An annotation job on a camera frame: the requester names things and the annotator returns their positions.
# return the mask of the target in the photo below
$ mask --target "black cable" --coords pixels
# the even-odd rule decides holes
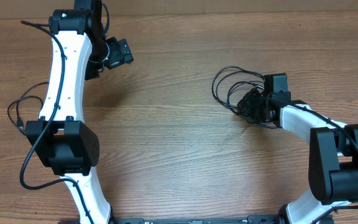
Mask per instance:
[[[19,131],[25,135],[25,131],[24,131],[24,124],[23,124],[23,120],[21,119],[20,115],[19,115],[19,102],[22,101],[22,100],[26,100],[28,98],[37,98],[38,100],[40,100],[41,102],[41,108],[43,107],[44,105],[44,102],[42,101],[41,98],[39,98],[38,96],[30,96],[30,97],[27,97],[27,98],[24,98],[26,96],[26,94],[28,94],[28,92],[30,92],[32,89],[34,89],[35,87],[37,86],[40,86],[40,85],[45,85],[45,84],[48,84],[49,82],[42,82],[42,83],[38,83],[32,87],[30,87],[27,91],[25,91],[23,93],[23,95],[18,99],[18,100],[15,100],[13,101],[8,107],[7,107],[7,116],[9,117],[9,119],[11,120],[12,124],[17,127],[19,129]],[[14,104],[16,104],[16,116],[17,116],[17,121],[14,122],[12,117],[11,117],[11,106],[13,106]]]
[[[13,101],[13,102],[7,107],[7,116],[8,116],[8,118],[11,120],[12,124],[13,124],[15,127],[17,127],[17,128],[19,129],[19,131],[20,131],[23,135],[25,135],[25,131],[24,131],[24,129],[23,129],[23,126],[20,126],[20,124],[19,124],[19,122],[22,122],[21,119],[20,119],[19,117],[17,117],[17,123],[15,123],[15,122],[13,121],[13,119],[12,119],[11,114],[10,114],[9,111],[11,110],[11,107],[12,107],[14,104],[18,104],[20,101],[26,100],[26,99],[29,99],[29,98],[35,98],[35,99],[40,100],[40,102],[41,102],[41,108],[42,108],[42,106],[44,105],[44,102],[43,102],[42,99],[39,98],[38,96],[26,96],[26,97],[21,97],[20,99]]]
[[[326,118],[325,116],[313,111],[313,110],[309,110],[306,107],[302,107],[302,106],[298,106],[296,104],[293,103],[288,103],[286,101],[283,100],[278,100],[278,99],[273,99],[273,98],[267,98],[267,97],[263,97],[262,99],[265,100],[270,100],[270,101],[276,101],[276,102],[280,102],[280,103],[285,103],[289,106],[293,106],[294,108],[298,108],[299,110],[303,110],[306,112],[309,112],[313,115],[315,115],[316,117],[318,117],[319,119],[322,119],[323,121],[325,121],[326,123],[334,126],[336,129],[338,129],[340,132],[343,133],[343,135],[345,135],[345,137],[349,140],[350,144],[353,146],[354,149],[356,149],[357,153],[358,153],[358,145],[356,144],[356,142],[353,140],[353,138],[350,136],[349,133],[347,133],[345,131],[344,128],[340,127],[340,125],[334,123],[331,121],[330,118]],[[321,221],[324,217],[328,216],[331,212],[337,211],[339,209],[343,209],[343,210],[347,210],[347,209],[358,209],[358,205],[353,205],[353,206],[336,206],[336,207],[332,207],[330,208],[327,212],[323,213],[322,215],[320,215],[317,219],[313,220],[311,224],[316,224],[317,222]]]
[[[82,206],[84,208],[84,211],[85,211],[85,215],[89,218],[89,222],[91,224],[94,224],[93,219],[92,219],[92,217],[90,215],[90,212],[89,212],[88,208],[86,207],[84,197],[83,197],[83,195],[81,193],[81,189],[78,186],[78,183],[76,181],[74,181],[73,179],[69,179],[69,178],[58,179],[58,180],[54,180],[54,181],[51,181],[49,183],[42,184],[40,186],[35,186],[35,187],[29,186],[24,182],[25,168],[27,167],[27,165],[28,165],[28,163],[30,161],[30,158],[31,158],[32,154],[34,153],[35,149],[39,145],[40,140],[45,136],[45,133],[47,131],[49,131],[49,127],[50,127],[53,119],[55,118],[57,110],[59,109],[59,101],[60,101],[60,96],[62,94],[63,81],[64,81],[64,76],[65,76],[66,56],[64,54],[64,50],[63,50],[63,47],[62,47],[60,41],[50,31],[42,28],[41,26],[38,26],[37,24],[33,24],[33,23],[30,23],[30,22],[27,22],[27,21],[21,21],[21,23],[24,24],[24,25],[27,25],[27,26],[35,27],[35,28],[45,32],[46,34],[48,34],[49,36],[51,36],[55,40],[55,42],[59,46],[61,57],[62,57],[62,72],[61,72],[61,75],[60,75],[60,83],[59,83],[56,102],[55,102],[54,107],[53,107],[52,115],[50,116],[50,118],[49,118],[47,124],[45,125],[44,129],[42,130],[40,136],[34,142],[33,146],[31,147],[30,152],[27,154],[27,156],[26,156],[26,158],[25,158],[25,160],[23,162],[22,169],[20,171],[20,183],[26,189],[38,190],[38,189],[42,189],[42,188],[45,188],[45,187],[48,187],[48,186],[51,186],[53,184],[57,184],[57,183],[60,183],[60,182],[64,182],[64,181],[71,182],[73,184],[73,186],[77,189],[78,195],[79,195],[80,200],[81,200],[81,204],[82,204]]]
[[[106,10],[106,15],[107,15],[107,23],[106,23],[106,27],[104,28],[104,36],[107,37],[107,32],[109,31],[110,28],[110,14],[107,5],[105,3],[102,3],[102,6]]]
[[[218,81],[218,83],[215,85],[216,83],[216,80],[218,79],[218,77],[220,76],[220,74],[222,74],[225,70],[229,69],[229,68],[235,68],[235,69],[238,69],[239,71],[235,71],[235,72],[232,72],[228,75],[225,75],[222,79],[220,79],[220,81]],[[264,89],[262,85],[259,85],[258,83],[263,83],[262,81],[241,81],[241,82],[236,82],[235,84],[232,85],[232,87],[230,87],[230,90],[228,91],[227,93],[227,100],[226,101],[223,101],[220,99],[219,97],[219,93],[218,93],[218,90],[219,90],[219,85],[228,77],[232,76],[232,75],[235,75],[235,74],[238,74],[238,73],[246,73],[246,74],[249,74],[249,75],[254,75],[258,78],[261,78],[263,79],[263,75],[257,73],[257,72],[251,72],[251,71],[248,71],[248,70],[244,70],[240,67],[237,67],[237,66],[227,66],[227,67],[224,67],[222,68],[217,74],[216,76],[214,77],[214,80],[212,82],[212,95],[213,97],[215,98],[216,101],[218,101],[220,104],[222,104],[224,107],[226,107],[227,109],[231,110],[235,115],[238,115],[242,118],[244,118],[248,123],[250,124],[258,124],[259,126],[262,126],[264,128],[269,128],[269,129],[276,129],[277,127],[276,126],[269,126],[269,125],[266,125],[267,123],[270,123],[270,121],[266,121],[266,122],[255,122],[252,120],[252,118],[248,115],[248,114],[245,114],[245,113],[242,113],[242,111],[236,111],[238,110],[238,106],[237,105],[232,105],[230,103],[230,96],[235,92],[235,90],[244,85],[244,84],[248,84],[248,85],[252,85],[252,86],[255,86],[257,88],[260,88],[260,89]]]
[[[49,24],[34,24],[34,25],[37,25],[37,26],[40,26],[40,27],[49,27]]]

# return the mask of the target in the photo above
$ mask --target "table surface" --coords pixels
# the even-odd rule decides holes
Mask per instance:
[[[104,196],[119,218],[277,213],[308,188],[306,143],[250,126],[211,96],[214,75],[227,65],[286,72],[293,99],[358,123],[358,11],[112,17],[112,35],[128,40],[135,61],[87,81],[83,107],[100,140]],[[21,187],[30,144],[6,114],[26,89],[48,80],[51,61],[47,35],[0,21],[0,223],[78,218],[64,184]],[[221,93],[243,79],[251,78],[228,80]],[[32,94],[44,98],[45,89]],[[21,104],[23,119],[37,119],[39,106]],[[25,174],[30,185],[56,178],[37,156]],[[358,211],[341,211],[336,221],[358,223]]]

